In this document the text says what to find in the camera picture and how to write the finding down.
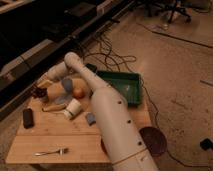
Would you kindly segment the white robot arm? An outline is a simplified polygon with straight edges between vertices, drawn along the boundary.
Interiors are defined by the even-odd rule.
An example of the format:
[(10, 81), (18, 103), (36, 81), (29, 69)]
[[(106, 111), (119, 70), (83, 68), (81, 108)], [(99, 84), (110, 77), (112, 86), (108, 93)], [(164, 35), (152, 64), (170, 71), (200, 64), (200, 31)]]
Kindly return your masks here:
[(114, 171), (159, 171), (128, 111), (126, 99), (109, 83), (88, 69), (74, 52), (47, 71), (47, 79), (58, 82), (74, 70), (93, 91), (92, 113)]

